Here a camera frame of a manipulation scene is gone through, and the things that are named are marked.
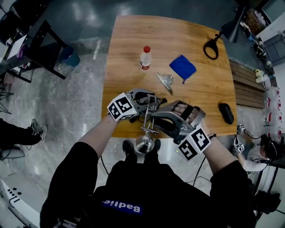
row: black shirt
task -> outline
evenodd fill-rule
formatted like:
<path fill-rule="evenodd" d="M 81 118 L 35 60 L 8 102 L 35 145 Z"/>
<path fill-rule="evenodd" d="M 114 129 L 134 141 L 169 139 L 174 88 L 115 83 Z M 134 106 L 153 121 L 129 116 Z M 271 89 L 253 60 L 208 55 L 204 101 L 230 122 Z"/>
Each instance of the black shirt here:
<path fill-rule="evenodd" d="M 238 161 L 211 178 L 211 197 L 183 182 L 166 164 L 116 163 L 95 192 L 98 156 L 76 143 L 57 168 L 41 211 L 41 227 L 185 224 L 254 227 L 247 174 Z"/>

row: black sleeve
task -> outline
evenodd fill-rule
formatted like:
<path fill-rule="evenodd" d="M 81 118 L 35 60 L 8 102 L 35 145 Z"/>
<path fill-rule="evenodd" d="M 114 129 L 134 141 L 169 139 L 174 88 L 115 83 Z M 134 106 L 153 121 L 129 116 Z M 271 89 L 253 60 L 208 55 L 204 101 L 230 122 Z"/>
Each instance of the black sleeve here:
<path fill-rule="evenodd" d="M 41 228 L 53 228 L 58 220 L 73 222 L 82 215 L 83 198 L 91 195 L 97 179 L 98 155 L 86 143 L 76 143 L 57 167 L 41 210 Z"/>
<path fill-rule="evenodd" d="M 211 201 L 231 228 L 253 228 L 256 218 L 246 171 L 235 161 L 211 178 Z"/>

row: red bottle cap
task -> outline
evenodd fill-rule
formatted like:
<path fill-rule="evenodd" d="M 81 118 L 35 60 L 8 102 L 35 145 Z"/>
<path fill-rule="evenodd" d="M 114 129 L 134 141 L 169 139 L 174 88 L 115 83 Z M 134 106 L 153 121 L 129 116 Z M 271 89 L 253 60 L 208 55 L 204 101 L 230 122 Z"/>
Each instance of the red bottle cap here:
<path fill-rule="evenodd" d="M 145 46 L 145 47 L 143 48 L 143 51 L 144 51 L 145 53 L 149 53 L 149 52 L 151 51 L 151 48 L 150 48 L 149 46 Z"/>

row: shoe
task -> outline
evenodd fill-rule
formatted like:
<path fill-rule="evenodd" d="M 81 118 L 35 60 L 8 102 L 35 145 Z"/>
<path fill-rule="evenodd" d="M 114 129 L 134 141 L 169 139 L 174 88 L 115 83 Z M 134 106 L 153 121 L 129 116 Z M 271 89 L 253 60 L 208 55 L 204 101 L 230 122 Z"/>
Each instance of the shoe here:
<path fill-rule="evenodd" d="M 153 151 L 156 151 L 156 153 L 159 151 L 159 149 L 160 149 L 160 147 L 161 147 L 161 141 L 160 141 L 160 139 L 156 139 L 155 140 L 155 146 L 153 147 Z"/>
<path fill-rule="evenodd" d="M 33 130 L 32 134 L 37 134 L 38 133 L 37 125 L 38 125 L 37 121 L 34 118 L 32 118 L 31 124 L 30 124 L 30 128 L 32 128 L 32 130 Z"/>
<path fill-rule="evenodd" d="M 45 142 L 46 135 L 48 133 L 48 126 L 44 125 L 41 130 L 39 130 L 39 134 L 41 135 L 41 142 Z"/>
<path fill-rule="evenodd" d="M 129 154 L 134 154 L 134 146 L 129 140 L 123 141 L 123 151 L 126 156 Z"/>

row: person's right hand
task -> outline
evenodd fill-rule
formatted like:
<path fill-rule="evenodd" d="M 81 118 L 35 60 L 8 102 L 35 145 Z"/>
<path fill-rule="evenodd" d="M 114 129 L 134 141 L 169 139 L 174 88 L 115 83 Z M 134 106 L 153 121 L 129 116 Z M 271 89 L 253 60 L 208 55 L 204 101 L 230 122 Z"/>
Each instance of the person's right hand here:
<path fill-rule="evenodd" d="M 184 105 L 184 104 L 177 104 L 174 109 L 172 110 L 173 113 L 175 113 L 176 115 L 178 116 L 181 116 L 181 114 L 185 111 L 185 109 L 187 108 L 187 105 Z M 194 108 L 193 111 L 191 112 L 191 114 L 188 116 L 187 118 L 187 122 L 190 124 L 194 121 L 194 119 L 196 118 L 196 116 L 198 115 L 199 111 Z M 206 133 L 206 135 L 209 135 L 210 132 L 206 126 L 206 123 L 204 121 L 204 119 L 202 119 L 201 121 L 201 126 L 204 130 L 204 132 Z"/>

